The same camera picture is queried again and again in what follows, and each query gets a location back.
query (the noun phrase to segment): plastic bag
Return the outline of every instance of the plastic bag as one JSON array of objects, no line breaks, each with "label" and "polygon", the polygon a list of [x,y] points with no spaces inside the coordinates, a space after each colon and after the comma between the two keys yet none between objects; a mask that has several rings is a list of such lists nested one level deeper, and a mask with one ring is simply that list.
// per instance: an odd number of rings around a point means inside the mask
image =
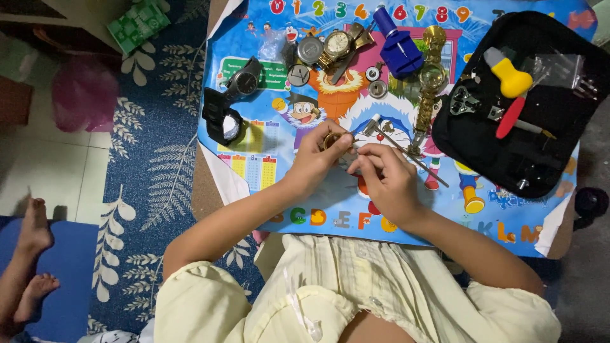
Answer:
[{"label": "plastic bag", "polygon": [[110,70],[88,57],[63,64],[52,82],[53,120],[63,132],[110,132],[119,86]]}]

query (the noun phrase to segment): child's foot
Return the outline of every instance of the child's foot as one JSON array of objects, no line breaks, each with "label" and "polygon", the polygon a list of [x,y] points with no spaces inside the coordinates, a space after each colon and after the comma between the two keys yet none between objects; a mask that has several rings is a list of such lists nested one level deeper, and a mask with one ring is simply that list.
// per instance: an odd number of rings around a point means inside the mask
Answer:
[{"label": "child's foot", "polygon": [[59,287],[59,280],[49,273],[36,275],[27,285],[23,292],[19,307],[13,317],[15,323],[24,323],[32,319],[40,305],[42,299]]},{"label": "child's foot", "polygon": [[28,199],[26,215],[21,222],[18,247],[41,253],[53,246],[53,234],[46,220],[46,206],[42,199]]}]

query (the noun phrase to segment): blue mat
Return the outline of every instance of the blue mat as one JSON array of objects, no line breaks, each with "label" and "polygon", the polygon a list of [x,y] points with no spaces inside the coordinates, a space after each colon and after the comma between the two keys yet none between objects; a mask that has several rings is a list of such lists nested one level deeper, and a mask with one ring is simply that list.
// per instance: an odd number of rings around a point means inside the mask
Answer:
[{"label": "blue mat", "polygon": [[[123,62],[91,289],[89,333],[140,332],[153,317],[165,247],[195,223],[190,199],[209,0],[161,2],[172,24]],[[217,262],[254,301],[247,237]]]},{"label": "blue mat", "polygon": [[[21,219],[0,218],[0,270],[13,255]],[[98,229],[95,225],[56,222],[51,225],[55,245],[40,256],[37,273],[55,275],[61,287],[43,302],[42,316],[26,330],[46,341],[76,342],[87,331],[91,266]]]}]

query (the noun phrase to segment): yellow shirt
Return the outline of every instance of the yellow shirt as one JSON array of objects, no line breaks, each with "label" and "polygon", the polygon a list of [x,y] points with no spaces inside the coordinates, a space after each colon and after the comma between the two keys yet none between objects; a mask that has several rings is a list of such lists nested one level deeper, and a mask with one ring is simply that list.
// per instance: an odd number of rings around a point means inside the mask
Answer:
[{"label": "yellow shirt", "polygon": [[426,247],[272,234],[254,263],[267,281],[251,306],[209,262],[173,273],[157,296],[155,343],[337,342],[361,310],[418,343],[555,343],[549,304],[472,282],[466,293]]}]

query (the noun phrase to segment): black pouch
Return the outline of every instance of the black pouch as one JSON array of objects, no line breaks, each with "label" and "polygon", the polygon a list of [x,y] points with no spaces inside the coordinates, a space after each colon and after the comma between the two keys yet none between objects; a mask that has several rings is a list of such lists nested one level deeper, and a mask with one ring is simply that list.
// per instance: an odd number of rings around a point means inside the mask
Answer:
[{"label": "black pouch", "polygon": [[[580,98],[569,88],[538,85],[528,92],[519,119],[546,129],[557,139],[516,127],[505,138],[497,139],[498,123],[488,115],[492,106],[508,110],[513,99],[502,96],[500,80],[483,58],[492,46],[514,51],[511,60],[515,67],[533,60],[536,54],[559,51],[584,56],[583,73],[598,89],[597,100]],[[538,198],[548,194],[559,182],[591,116],[610,93],[610,56],[550,16],[525,11],[496,20],[462,76],[470,76],[473,70],[479,83],[462,77],[449,97],[464,86],[479,100],[474,113],[453,115],[451,101],[443,103],[432,126],[434,143],[447,156],[515,195]]]}]

